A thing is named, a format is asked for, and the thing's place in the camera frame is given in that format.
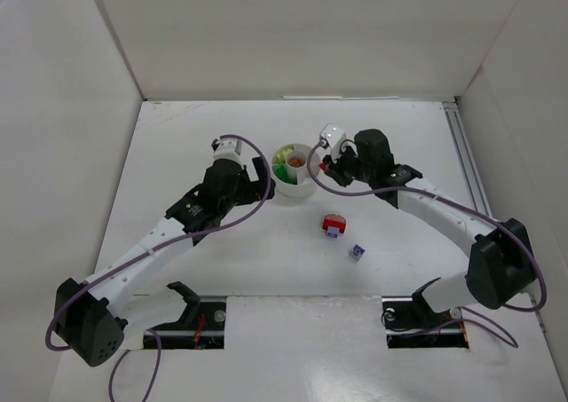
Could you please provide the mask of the green lego plate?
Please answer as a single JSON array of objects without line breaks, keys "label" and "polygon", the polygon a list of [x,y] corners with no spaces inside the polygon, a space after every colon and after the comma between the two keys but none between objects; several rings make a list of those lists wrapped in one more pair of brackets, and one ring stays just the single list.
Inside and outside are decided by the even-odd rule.
[{"label": "green lego plate", "polygon": [[273,167],[273,173],[277,179],[285,184],[294,185],[296,183],[296,181],[288,175],[287,168],[284,164],[275,165]]}]

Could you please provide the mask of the lime green lego brick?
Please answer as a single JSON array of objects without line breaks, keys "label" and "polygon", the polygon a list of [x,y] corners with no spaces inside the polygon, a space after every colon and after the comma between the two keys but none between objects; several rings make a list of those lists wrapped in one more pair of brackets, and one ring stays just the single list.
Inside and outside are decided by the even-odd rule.
[{"label": "lime green lego brick", "polygon": [[291,152],[291,149],[280,149],[273,157],[273,162],[275,164],[284,164],[286,162],[286,158],[288,154]]}]

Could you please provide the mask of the brown lego plate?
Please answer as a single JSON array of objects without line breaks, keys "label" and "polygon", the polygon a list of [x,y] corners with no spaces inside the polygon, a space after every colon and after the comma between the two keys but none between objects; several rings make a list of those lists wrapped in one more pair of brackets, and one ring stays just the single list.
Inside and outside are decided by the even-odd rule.
[{"label": "brown lego plate", "polygon": [[294,169],[302,168],[306,163],[306,156],[303,152],[294,150],[286,157],[286,164]]}]

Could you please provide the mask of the red pink lego figure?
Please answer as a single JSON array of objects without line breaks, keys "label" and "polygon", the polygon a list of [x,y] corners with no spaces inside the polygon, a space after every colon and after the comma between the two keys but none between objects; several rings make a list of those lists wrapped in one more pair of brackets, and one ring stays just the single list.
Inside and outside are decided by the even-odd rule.
[{"label": "red pink lego figure", "polygon": [[346,230],[347,220],[338,214],[327,214],[323,217],[321,229],[325,236],[331,239],[337,239],[343,235]]}]

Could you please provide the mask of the purple lego brick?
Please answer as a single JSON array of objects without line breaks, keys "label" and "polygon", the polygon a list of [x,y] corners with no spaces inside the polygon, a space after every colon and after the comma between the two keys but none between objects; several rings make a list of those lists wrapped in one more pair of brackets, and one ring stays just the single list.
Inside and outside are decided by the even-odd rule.
[{"label": "purple lego brick", "polygon": [[366,251],[360,245],[355,244],[349,251],[349,257],[354,262],[358,262],[365,252]]}]

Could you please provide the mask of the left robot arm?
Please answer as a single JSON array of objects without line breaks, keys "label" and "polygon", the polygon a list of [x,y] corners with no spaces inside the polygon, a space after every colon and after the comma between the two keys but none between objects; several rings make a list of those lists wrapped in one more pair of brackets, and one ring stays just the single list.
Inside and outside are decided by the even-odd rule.
[{"label": "left robot arm", "polygon": [[230,226],[223,221],[240,206],[260,210],[274,196],[271,164],[253,159],[256,180],[237,155],[220,156],[204,178],[170,206],[163,218],[134,248],[104,271],[81,282],[65,280],[56,290],[54,313],[46,342],[53,335],[88,366],[107,362],[132,334],[179,319],[193,319],[200,298],[185,284],[174,281],[147,302],[134,294],[170,261],[195,247],[212,233]]}]

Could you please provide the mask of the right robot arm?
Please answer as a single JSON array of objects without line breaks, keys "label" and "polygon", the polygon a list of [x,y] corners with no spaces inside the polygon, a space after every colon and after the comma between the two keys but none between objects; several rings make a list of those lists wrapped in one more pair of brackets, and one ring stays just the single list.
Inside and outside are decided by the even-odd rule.
[{"label": "right robot arm", "polygon": [[435,278],[413,292],[419,318],[474,303],[497,310],[541,279],[522,223],[499,222],[445,197],[420,171],[395,161],[380,130],[362,130],[349,140],[329,124],[317,146],[327,150],[320,168],[339,186],[368,185],[369,193],[422,220],[469,259],[464,271]]}]

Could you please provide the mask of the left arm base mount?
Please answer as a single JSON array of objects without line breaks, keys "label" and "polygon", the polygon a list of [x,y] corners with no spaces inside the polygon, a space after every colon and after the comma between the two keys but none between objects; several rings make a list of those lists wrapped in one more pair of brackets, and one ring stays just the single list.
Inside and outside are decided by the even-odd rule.
[{"label": "left arm base mount", "polygon": [[225,347],[227,298],[198,296],[185,284],[177,281],[167,288],[175,291],[185,302],[177,320],[153,326],[165,350],[222,350]]}]

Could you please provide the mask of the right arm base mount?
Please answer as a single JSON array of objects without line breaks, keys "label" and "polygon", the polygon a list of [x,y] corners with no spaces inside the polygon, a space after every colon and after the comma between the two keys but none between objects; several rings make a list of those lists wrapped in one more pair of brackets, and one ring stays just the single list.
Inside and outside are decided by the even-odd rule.
[{"label": "right arm base mount", "polygon": [[412,296],[383,296],[381,322],[389,349],[468,349],[460,311],[434,312]]}]

